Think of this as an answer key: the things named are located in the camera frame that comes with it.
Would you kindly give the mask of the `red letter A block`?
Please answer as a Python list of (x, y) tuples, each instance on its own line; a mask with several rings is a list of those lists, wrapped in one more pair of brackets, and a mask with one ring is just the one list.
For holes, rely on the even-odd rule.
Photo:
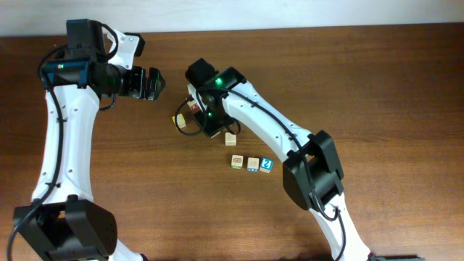
[(187, 102), (187, 105), (188, 105), (188, 107), (190, 108), (190, 110), (191, 110), (192, 112), (198, 112), (198, 111), (201, 110), (201, 109), (200, 109), (200, 106), (197, 104), (197, 102), (196, 102), (195, 100), (188, 101), (188, 102)]

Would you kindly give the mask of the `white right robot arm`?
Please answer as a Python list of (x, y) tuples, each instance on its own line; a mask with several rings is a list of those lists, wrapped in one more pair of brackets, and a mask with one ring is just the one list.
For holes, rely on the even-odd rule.
[(186, 70), (188, 92), (199, 106), (194, 119), (206, 136), (239, 122), (257, 135), (283, 164), (283, 187), (301, 209), (313, 214), (334, 260), (368, 260), (371, 251), (347, 211), (344, 172), (334, 140), (298, 126), (267, 103), (235, 68), (217, 71), (204, 59)]

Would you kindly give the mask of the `yellow letter block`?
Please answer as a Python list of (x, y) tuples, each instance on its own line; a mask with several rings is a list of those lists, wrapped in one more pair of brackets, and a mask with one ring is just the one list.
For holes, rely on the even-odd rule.
[(172, 116), (172, 120), (178, 128), (182, 129), (186, 127), (186, 121), (181, 113), (176, 116)]

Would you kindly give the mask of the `blue letter H block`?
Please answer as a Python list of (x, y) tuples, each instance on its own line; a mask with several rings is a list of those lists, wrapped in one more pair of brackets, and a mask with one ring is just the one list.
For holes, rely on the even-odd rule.
[(260, 159), (256, 157), (249, 157), (247, 159), (247, 167), (246, 169), (249, 172), (258, 172), (260, 169)]

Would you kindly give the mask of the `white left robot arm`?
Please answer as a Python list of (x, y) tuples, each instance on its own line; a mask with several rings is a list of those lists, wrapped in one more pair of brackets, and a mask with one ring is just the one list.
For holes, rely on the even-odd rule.
[(165, 80), (156, 68), (134, 65), (141, 35), (90, 19), (66, 28), (67, 43), (37, 69), (48, 112), (43, 164), (30, 204), (14, 209), (12, 234), (42, 260), (143, 260), (119, 240), (115, 216), (94, 202), (91, 142), (104, 97), (154, 101)]

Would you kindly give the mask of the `green letter B block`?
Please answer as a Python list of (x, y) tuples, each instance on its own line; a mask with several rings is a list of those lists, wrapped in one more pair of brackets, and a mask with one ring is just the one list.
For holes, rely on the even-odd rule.
[(244, 157), (242, 155), (233, 155), (231, 158), (231, 167), (234, 169), (242, 169)]

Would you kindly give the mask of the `green letter N block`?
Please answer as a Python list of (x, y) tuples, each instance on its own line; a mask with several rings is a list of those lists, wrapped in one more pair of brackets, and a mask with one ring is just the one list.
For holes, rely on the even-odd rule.
[(236, 134), (226, 133), (225, 134), (225, 145), (235, 146), (237, 143)]

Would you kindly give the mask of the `blue number 2 block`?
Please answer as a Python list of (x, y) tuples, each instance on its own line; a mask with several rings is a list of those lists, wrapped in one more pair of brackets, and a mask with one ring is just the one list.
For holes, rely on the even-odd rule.
[(273, 169), (273, 161), (268, 158), (262, 158), (260, 162), (260, 171), (269, 173)]

